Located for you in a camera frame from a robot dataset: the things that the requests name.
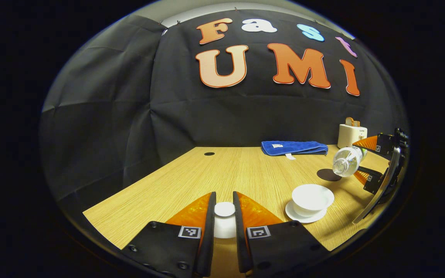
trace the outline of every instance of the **plastic water bottle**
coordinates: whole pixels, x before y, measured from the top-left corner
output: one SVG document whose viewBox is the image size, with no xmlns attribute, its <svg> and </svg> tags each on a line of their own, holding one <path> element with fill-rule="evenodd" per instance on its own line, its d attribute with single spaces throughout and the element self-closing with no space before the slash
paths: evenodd
<svg viewBox="0 0 445 278">
<path fill-rule="evenodd" d="M 351 176 L 357 170 L 360 162 L 367 155 L 367 150 L 355 146 L 344 147 L 336 153 L 332 160 L 332 171 L 338 176 Z"/>
</svg>

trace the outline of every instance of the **towel tag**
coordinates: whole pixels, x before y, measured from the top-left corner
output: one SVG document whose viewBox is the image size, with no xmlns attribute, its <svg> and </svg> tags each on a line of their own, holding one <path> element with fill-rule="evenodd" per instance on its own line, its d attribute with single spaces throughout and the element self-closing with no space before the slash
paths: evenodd
<svg viewBox="0 0 445 278">
<path fill-rule="evenodd" d="M 289 160 L 295 160 L 296 158 L 294 158 L 292 155 L 291 155 L 291 153 L 287 153 L 286 154 L 286 157 L 289 159 Z"/>
</svg>

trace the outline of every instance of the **folded towel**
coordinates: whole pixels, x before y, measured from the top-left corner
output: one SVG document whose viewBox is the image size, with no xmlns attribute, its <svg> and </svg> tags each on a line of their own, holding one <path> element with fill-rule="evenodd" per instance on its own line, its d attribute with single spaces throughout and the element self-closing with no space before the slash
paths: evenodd
<svg viewBox="0 0 445 278">
<path fill-rule="evenodd" d="M 294 141 L 262 141 L 262 151 L 266 155 L 283 155 L 286 153 L 313 153 L 327 154 L 327 145 L 315 142 L 294 142 Z"/>
</svg>

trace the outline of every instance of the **wooden tabletop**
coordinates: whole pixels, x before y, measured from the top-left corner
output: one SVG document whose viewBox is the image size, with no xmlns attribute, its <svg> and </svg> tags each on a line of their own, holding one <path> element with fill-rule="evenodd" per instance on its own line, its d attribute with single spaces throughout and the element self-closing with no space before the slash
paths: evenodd
<svg viewBox="0 0 445 278">
<path fill-rule="evenodd" d="M 328 250 L 341 245 L 358 230 L 368 227 L 385 205 L 358 224 L 355 217 L 373 194 L 354 177 L 325 181 L 320 169 L 331 169 L 337 146 L 328 145 L 327 155 L 265 155 L 260 147 L 196 147 L 140 181 L 83 212 L 92 225 L 118 248 L 123 248 L 152 220 L 166 222 L 192 201 L 216 192 L 217 202 L 233 202 L 238 191 L 267 208 L 283 221 L 290 221 L 284 207 L 299 185 L 316 183 L 334 193 L 334 203 L 324 218 L 304 227 Z M 362 162 L 384 172 L 388 160 L 368 153 Z M 211 277 L 244 277 L 238 271 L 235 239 L 215 239 Z"/>
</svg>

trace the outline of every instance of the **dark coaster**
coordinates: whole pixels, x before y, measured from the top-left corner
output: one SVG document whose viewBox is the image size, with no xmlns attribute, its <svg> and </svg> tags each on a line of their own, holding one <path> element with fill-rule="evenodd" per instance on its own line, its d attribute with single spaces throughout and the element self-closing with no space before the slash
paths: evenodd
<svg viewBox="0 0 445 278">
<path fill-rule="evenodd" d="M 332 169 L 320 169 L 317 171 L 317 176 L 326 181 L 339 181 L 341 179 L 341 176 L 332 172 Z"/>
</svg>

